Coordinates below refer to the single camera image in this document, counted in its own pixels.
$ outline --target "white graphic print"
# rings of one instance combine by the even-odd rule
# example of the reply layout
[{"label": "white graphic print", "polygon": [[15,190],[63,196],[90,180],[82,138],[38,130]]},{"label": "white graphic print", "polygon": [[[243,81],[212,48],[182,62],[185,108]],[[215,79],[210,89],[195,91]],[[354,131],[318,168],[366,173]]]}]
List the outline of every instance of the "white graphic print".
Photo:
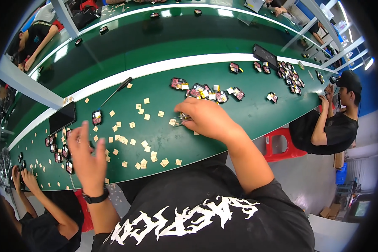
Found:
[{"label": "white graphic print", "polygon": [[[230,211],[229,206],[242,208],[242,212],[244,214],[247,214],[247,217],[245,219],[249,219],[257,211],[257,207],[255,205],[260,204],[258,202],[250,203],[246,199],[240,200],[237,198],[223,196],[217,196],[216,200],[218,200],[219,198],[221,198],[221,202],[218,205],[216,205],[214,202],[207,203],[209,199],[206,199],[204,200],[203,204],[195,206],[192,210],[189,210],[189,207],[186,207],[185,209],[183,209],[182,213],[178,213],[177,208],[175,208],[174,222],[163,230],[161,229],[166,225],[168,220],[162,216],[162,213],[165,209],[168,208],[168,206],[164,207],[163,209],[158,211],[158,213],[152,216],[153,218],[157,219],[156,222],[153,222],[151,220],[152,217],[148,217],[146,213],[140,211],[139,217],[134,219],[132,223],[130,223],[129,219],[127,219],[122,226],[119,223],[116,224],[114,231],[104,241],[104,243],[106,243],[110,238],[111,244],[114,241],[117,241],[120,245],[124,245],[125,239],[131,236],[137,240],[136,245],[139,245],[146,234],[151,232],[153,229],[155,229],[154,233],[157,237],[157,241],[160,236],[164,235],[183,236],[186,234],[196,234],[196,232],[200,229],[212,224],[213,221],[211,220],[211,218],[215,215],[218,215],[220,217],[220,226],[222,229],[224,229],[224,224],[228,220],[230,220],[232,216],[232,212]],[[204,209],[201,206],[207,206],[209,209]],[[197,220],[190,221],[192,225],[185,227],[185,222],[191,219],[195,213],[202,214],[202,216]],[[146,223],[145,229],[133,230],[134,226],[136,226],[140,221],[144,221]]]}]

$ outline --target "wristwatch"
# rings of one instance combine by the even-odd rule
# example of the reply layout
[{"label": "wristwatch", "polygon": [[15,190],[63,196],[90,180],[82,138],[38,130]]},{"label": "wristwatch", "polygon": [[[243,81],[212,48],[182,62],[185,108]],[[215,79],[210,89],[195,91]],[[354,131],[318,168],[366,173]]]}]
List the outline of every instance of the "wristwatch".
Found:
[{"label": "wristwatch", "polygon": [[109,196],[109,191],[106,185],[104,185],[104,193],[99,197],[90,197],[84,192],[82,193],[82,195],[88,204],[95,204],[95,203],[101,203],[102,201],[106,200],[106,198]]}]

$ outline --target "stool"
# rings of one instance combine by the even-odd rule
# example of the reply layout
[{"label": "stool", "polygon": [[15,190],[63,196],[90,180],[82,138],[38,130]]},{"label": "stool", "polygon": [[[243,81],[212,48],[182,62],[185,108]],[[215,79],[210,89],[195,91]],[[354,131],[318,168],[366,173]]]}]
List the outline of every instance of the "stool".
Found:
[{"label": "stool", "polygon": [[94,229],[94,225],[92,224],[91,214],[88,211],[87,203],[85,202],[85,199],[83,198],[82,192],[83,192],[82,189],[78,189],[77,191],[74,192],[74,194],[79,200],[81,209],[83,210],[83,214],[84,214],[84,223],[83,223],[83,227],[81,231],[88,232]]},{"label": "stool", "polygon": [[64,28],[64,26],[57,19],[52,24],[56,25],[58,27],[59,31],[61,31]]},{"label": "stool", "polygon": [[[287,149],[283,153],[273,154],[272,137],[274,135],[282,135],[287,140]],[[304,156],[307,152],[297,149],[291,141],[290,129],[279,128],[275,131],[265,135],[266,137],[266,155],[264,158],[267,162],[277,162],[283,159],[293,159]]]},{"label": "stool", "polygon": [[98,9],[98,6],[94,2],[94,0],[88,0],[88,1],[85,1],[84,3],[80,4],[80,10],[83,10],[87,5],[94,7],[94,9],[93,9],[94,11],[96,9]]}]

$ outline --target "black bag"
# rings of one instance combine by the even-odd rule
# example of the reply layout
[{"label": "black bag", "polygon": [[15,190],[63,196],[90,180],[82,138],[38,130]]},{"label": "black bag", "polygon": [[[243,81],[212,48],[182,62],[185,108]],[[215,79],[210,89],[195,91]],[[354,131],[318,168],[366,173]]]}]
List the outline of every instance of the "black bag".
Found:
[{"label": "black bag", "polygon": [[87,24],[101,17],[101,10],[96,9],[95,11],[93,11],[92,8],[92,6],[86,6],[81,12],[75,14],[74,17],[72,17],[72,20],[78,30],[86,27]]}]

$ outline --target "blue bin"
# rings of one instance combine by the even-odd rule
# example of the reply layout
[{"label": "blue bin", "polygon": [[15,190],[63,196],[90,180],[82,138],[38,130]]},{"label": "blue bin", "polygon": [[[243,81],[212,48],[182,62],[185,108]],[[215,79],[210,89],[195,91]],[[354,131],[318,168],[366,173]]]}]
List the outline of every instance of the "blue bin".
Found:
[{"label": "blue bin", "polygon": [[340,170],[336,171],[336,184],[342,185],[346,181],[347,163],[344,163]]}]

